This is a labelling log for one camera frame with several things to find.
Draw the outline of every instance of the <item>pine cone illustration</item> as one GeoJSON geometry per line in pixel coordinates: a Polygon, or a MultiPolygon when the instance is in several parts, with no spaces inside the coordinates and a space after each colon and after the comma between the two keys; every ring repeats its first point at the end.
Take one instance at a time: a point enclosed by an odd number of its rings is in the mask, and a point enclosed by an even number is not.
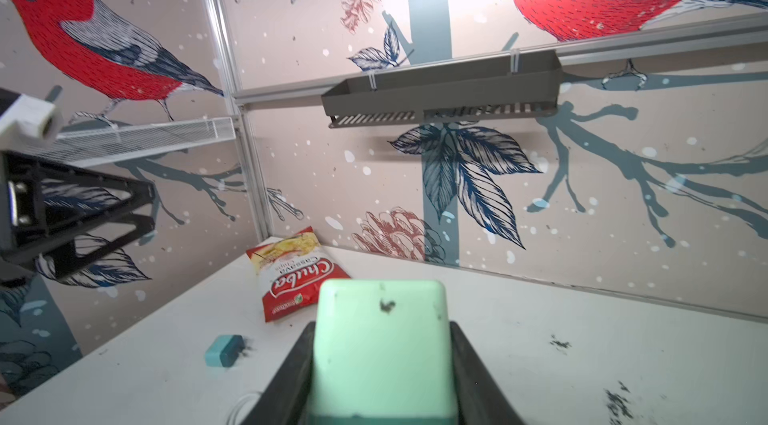
{"type": "Polygon", "coordinates": [[[360,227],[362,233],[352,238],[365,251],[432,263],[443,263],[446,257],[437,232],[412,211],[398,207],[380,213],[378,219],[366,212],[360,227]]]}

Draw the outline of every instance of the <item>small teal block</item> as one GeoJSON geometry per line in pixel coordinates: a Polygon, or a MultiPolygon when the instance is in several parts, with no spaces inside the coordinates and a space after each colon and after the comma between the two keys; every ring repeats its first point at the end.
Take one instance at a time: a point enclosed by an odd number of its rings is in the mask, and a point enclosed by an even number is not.
{"type": "Polygon", "coordinates": [[[205,363],[208,367],[232,367],[244,348],[242,335],[219,335],[205,352],[205,363]]]}

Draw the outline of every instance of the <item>metal rail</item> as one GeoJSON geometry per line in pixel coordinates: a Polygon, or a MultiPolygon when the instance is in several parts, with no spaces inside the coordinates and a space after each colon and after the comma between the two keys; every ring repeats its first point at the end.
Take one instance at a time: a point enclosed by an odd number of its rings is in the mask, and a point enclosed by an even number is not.
{"type": "Polygon", "coordinates": [[[248,200],[251,214],[254,216],[257,241],[263,241],[273,235],[272,218],[270,216],[269,201],[266,196],[266,186],[261,174],[259,157],[251,139],[247,117],[241,107],[233,100],[234,94],[241,88],[240,76],[236,73],[232,43],[228,31],[228,21],[224,0],[204,0],[208,11],[208,23],[210,24],[212,38],[216,47],[216,54],[221,59],[219,75],[224,88],[227,111],[236,117],[236,147],[240,167],[245,177],[246,189],[252,199],[248,200]]]}

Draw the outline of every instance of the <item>chip bag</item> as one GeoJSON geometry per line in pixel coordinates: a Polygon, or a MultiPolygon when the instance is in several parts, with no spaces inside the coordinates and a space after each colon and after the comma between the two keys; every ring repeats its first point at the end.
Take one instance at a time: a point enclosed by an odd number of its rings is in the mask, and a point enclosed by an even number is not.
{"type": "Polygon", "coordinates": [[[312,227],[246,253],[259,275],[266,321],[316,304],[323,281],[350,277],[325,254],[312,227]]]}

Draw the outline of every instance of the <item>white tabletop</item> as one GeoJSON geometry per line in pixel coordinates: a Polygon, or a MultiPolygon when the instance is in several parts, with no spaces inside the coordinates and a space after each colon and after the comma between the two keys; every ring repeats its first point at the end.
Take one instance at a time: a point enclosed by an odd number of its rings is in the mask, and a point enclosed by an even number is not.
{"type": "MultiPolygon", "coordinates": [[[[609,423],[606,391],[627,399],[633,418],[623,425],[766,423],[766,324],[328,251],[355,278],[440,280],[451,320],[529,425],[609,423]]],[[[264,390],[314,317],[308,307],[265,324],[254,268],[237,258],[11,405],[0,423],[224,423],[245,392],[264,390]],[[231,369],[206,367],[219,334],[244,335],[255,350],[231,369]]]]}

